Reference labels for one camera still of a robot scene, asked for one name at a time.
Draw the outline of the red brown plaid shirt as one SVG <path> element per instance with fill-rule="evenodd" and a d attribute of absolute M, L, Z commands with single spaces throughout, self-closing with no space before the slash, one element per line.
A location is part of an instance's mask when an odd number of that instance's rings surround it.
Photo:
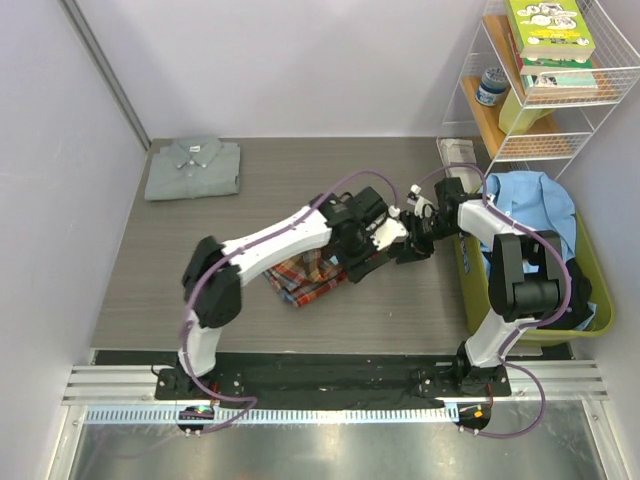
<path fill-rule="evenodd" d="M 291 257 L 263 273 L 279 298 L 301 308 L 338 287 L 346 272 L 327 249 L 313 249 Z"/>

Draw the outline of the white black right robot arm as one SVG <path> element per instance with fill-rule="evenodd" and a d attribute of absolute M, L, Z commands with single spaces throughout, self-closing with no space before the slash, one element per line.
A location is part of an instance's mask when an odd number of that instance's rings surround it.
<path fill-rule="evenodd" d="M 468 193 L 457 177 L 435 186 L 436 202 L 412 185 L 409 210 L 400 214 L 407 236 L 391 256 L 399 264 L 428 259 L 437 240 L 475 237 L 490 250 L 486 275 L 490 308 L 476 332 L 459 346 L 451 366 L 427 380 L 460 396 L 480 396 L 505 381 L 504 361 L 522 335 L 566 309 L 571 280 L 559 235 L 535 231 L 502 213 L 485 193 Z"/>

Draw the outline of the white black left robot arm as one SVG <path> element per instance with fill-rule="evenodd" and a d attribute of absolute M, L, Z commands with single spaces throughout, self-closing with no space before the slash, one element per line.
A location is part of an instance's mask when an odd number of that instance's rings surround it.
<path fill-rule="evenodd" d="M 179 388 L 200 399 L 212 390 L 223 328 L 241 312 L 243 288 L 265 271 L 313 250 L 328 249 L 357 283 L 388 260 L 407 237 L 401 212 L 371 187 L 356 195 L 324 193 L 290 217 L 224 242 L 203 238 L 182 277 L 184 327 Z"/>

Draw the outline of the clear plastic bag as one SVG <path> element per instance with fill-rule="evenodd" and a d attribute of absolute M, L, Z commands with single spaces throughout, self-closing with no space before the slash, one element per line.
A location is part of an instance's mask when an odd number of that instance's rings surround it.
<path fill-rule="evenodd" d="M 437 147 L 445 166 L 459 163 L 476 164 L 474 142 L 463 138 L 440 138 Z"/>

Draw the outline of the light blue shirt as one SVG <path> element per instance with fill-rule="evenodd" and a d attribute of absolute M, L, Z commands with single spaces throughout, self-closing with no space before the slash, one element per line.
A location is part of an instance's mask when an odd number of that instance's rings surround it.
<path fill-rule="evenodd" d="M 544 172 L 513 171 L 490 174 L 488 193 L 495 206 L 535 230 L 553 230 L 561 240 L 562 258 L 575 257 L 576 209 L 567 191 Z"/>

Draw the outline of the yellow green cloth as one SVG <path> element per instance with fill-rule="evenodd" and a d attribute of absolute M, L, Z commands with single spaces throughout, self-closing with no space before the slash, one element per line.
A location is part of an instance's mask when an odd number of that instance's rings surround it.
<path fill-rule="evenodd" d="M 518 101 L 513 89 L 506 96 L 498 118 L 498 127 L 504 134 L 519 135 L 530 130 L 533 125 L 553 109 L 525 109 Z"/>

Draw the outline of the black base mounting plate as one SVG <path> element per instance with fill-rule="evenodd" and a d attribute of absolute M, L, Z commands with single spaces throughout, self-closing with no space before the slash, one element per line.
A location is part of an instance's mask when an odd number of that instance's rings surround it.
<path fill-rule="evenodd" d="M 158 400 L 254 397 L 261 408 L 342 409 L 382 400 L 505 398 L 512 393 L 505 368 L 478 373 L 450 355 L 220 353 L 206 378 L 210 393 L 183 374 L 175 353 L 101 350 L 96 363 L 148 366 Z"/>

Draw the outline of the blue white jar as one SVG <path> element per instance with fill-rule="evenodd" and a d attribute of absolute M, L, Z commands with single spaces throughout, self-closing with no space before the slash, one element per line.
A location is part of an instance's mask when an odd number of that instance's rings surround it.
<path fill-rule="evenodd" d="M 475 99 L 481 105 L 496 106 L 509 86 L 508 77 L 501 67 L 488 68 L 480 78 Z"/>

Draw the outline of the black garment in basket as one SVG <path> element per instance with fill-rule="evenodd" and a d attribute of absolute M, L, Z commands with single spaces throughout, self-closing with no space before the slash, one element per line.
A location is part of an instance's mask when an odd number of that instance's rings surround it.
<path fill-rule="evenodd" d="M 584 331 L 597 311 L 597 305 L 590 301 L 593 287 L 575 258 L 568 260 L 566 267 L 571 276 L 571 299 L 563 315 L 543 329 Z"/>

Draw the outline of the folded grey shirt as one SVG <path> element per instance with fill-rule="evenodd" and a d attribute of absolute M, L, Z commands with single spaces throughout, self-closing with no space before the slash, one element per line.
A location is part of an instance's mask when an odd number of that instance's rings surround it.
<path fill-rule="evenodd" d="M 238 194 L 240 161 L 237 143 L 212 136 L 175 139 L 151 157 L 144 198 L 155 202 Z"/>

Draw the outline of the green top book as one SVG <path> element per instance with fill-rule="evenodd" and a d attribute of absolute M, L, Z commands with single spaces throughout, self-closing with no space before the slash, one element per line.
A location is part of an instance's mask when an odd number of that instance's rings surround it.
<path fill-rule="evenodd" d="M 503 5 L 521 57 L 585 61 L 595 50 L 574 0 L 506 0 Z"/>

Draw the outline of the aluminium frame rail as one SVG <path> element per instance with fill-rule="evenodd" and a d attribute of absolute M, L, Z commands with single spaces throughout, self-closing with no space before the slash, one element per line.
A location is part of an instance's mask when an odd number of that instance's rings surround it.
<path fill-rule="evenodd" d="M 279 357 L 271 365 L 225 357 L 206 394 L 168 365 L 98 365 L 73 368 L 63 401 L 73 404 L 151 404 L 221 401 L 260 409 L 374 410 L 434 408 L 446 402 L 490 400 L 592 400 L 608 396 L 594 362 L 524 361 L 502 370 L 491 384 L 457 389 L 446 362 L 417 364 L 408 358 L 334 361 Z"/>

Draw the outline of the grey wall corner strip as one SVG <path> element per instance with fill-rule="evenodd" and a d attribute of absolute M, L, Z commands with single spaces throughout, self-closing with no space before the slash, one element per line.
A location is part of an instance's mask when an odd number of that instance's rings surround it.
<path fill-rule="evenodd" d="M 90 60 L 105 83 L 126 123 L 134 133 L 134 136 L 142 148 L 147 151 L 151 146 L 149 135 L 147 134 L 137 112 L 135 111 L 135 108 L 133 107 L 133 104 L 121 85 L 116 72 L 111 66 L 109 59 L 102 49 L 100 42 L 79 3 L 76 0 L 58 0 L 57 3 L 61 7 L 68 22 L 84 46 Z"/>

